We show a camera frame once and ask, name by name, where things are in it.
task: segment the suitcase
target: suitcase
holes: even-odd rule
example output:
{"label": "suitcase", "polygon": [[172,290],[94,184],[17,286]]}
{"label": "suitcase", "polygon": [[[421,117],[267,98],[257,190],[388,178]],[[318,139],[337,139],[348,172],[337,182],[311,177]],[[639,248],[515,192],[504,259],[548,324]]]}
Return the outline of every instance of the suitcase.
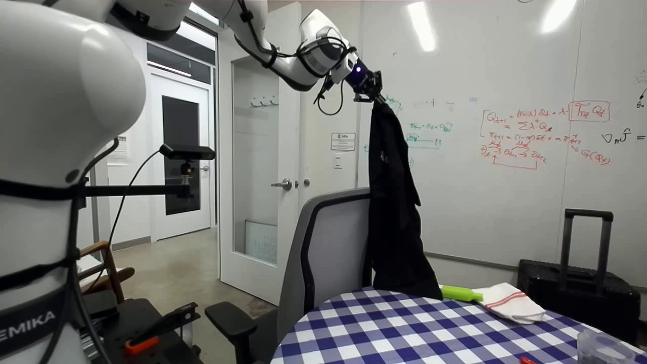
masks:
{"label": "suitcase", "polygon": [[[568,265],[575,216],[603,218],[598,268]],[[608,333],[624,343],[637,343],[640,295],[621,277],[607,272],[612,213],[565,208],[560,264],[519,262],[517,287],[550,312]]]}

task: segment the blue and white checkered tablecloth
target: blue and white checkered tablecloth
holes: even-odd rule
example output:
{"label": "blue and white checkered tablecloth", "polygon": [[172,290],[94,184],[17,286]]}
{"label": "blue and white checkered tablecloth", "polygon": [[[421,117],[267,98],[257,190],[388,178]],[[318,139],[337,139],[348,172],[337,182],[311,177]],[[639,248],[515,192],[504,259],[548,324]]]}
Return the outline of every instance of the blue and white checkered tablecloth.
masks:
{"label": "blue and white checkered tablecloth", "polygon": [[479,306],[362,290],[303,316],[274,352],[280,363],[577,363],[582,324],[550,313],[504,321]]}

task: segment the door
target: door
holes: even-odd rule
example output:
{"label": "door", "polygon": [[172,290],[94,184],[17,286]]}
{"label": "door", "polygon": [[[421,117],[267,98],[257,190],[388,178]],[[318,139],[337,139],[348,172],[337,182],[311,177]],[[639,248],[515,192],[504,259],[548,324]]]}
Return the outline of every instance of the door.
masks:
{"label": "door", "polygon": [[[299,44],[302,6],[268,14],[267,39]],[[302,94],[221,36],[221,280],[277,304],[299,216]]]}
{"label": "door", "polygon": [[[149,116],[154,149],[168,143],[170,149],[211,147],[211,104],[209,85],[151,72],[149,76]],[[151,241],[185,235],[211,226],[213,216],[213,165],[151,160],[155,184],[177,186],[187,184],[190,196],[155,196],[151,208]]]}

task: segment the black jacket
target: black jacket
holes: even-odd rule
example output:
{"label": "black jacket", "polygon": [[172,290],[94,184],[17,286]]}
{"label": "black jacket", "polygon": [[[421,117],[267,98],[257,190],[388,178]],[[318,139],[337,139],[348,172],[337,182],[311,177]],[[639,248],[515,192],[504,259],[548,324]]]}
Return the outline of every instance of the black jacket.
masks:
{"label": "black jacket", "polygon": [[421,198],[409,169],[409,147],[399,117],[384,102],[372,110],[368,160],[368,259],[376,272],[373,287],[440,297],[423,251]]}

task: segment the gray chair back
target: gray chair back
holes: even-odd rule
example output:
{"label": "gray chair back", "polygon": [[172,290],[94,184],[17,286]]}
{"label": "gray chair back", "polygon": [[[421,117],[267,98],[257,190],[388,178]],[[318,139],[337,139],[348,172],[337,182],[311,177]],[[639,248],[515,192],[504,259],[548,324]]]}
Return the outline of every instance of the gray chair back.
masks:
{"label": "gray chair back", "polygon": [[368,198],[362,189],[318,196],[303,207],[277,310],[279,340],[325,299],[370,286]]}

